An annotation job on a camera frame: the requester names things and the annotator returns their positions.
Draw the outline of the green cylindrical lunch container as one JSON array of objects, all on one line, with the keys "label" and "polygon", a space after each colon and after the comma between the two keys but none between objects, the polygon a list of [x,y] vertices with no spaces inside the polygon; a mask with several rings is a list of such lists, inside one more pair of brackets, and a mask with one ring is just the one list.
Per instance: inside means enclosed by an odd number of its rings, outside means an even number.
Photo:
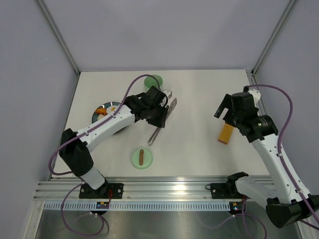
[{"label": "green cylindrical lunch container", "polygon": [[159,75],[152,75],[152,77],[147,76],[144,79],[144,90],[147,92],[151,86],[156,88],[163,89],[163,79]]}]

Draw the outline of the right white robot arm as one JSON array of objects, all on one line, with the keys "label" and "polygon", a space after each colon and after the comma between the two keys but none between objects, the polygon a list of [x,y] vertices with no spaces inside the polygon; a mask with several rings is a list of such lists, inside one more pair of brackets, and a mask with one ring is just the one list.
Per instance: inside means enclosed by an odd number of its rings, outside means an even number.
[{"label": "right white robot arm", "polygon": [[215,117],[227,109],[223,120],[247,138],[263,160],[274,184],[271,190],[256,182],[245,172],[227,177],[225,191],[233,198],[246,196],[267,213],[278,228],[306,219],[319,209],[319,197],[297,176],[281,143],[279,132],[268,115],[259,115],[255,106],[256,96],[251,91],[226,94]]}]

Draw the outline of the toy fried egg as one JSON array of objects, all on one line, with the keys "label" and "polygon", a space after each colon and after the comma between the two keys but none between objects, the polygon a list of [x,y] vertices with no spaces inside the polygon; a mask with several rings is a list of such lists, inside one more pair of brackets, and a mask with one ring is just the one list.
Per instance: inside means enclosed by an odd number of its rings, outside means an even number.
[{"label": "toy fried egg", "polygon": [[111,114],[112,112],[114,112],[116,109],[118,108],[118,106],[116,105],[111,105],[107,108],[105,108],[106,114]]}]

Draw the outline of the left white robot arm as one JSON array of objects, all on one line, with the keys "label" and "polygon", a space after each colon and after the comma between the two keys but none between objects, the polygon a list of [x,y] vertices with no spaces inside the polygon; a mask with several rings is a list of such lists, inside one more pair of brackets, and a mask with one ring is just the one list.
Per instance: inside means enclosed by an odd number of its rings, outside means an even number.
[{"label": "left white robot arm", "polygon": [[172,91],[160,90],[154,86],[145,93],[131,95],[117,106],[116,110],[79,131],[67,129],[62,134],[59,156],[71,173],[85,183],[83,189],[96,198],[108,198],[113,187],[94,166],[91,152],[116,132],[139,120],[163,128],[168,114],[168,101]]}]

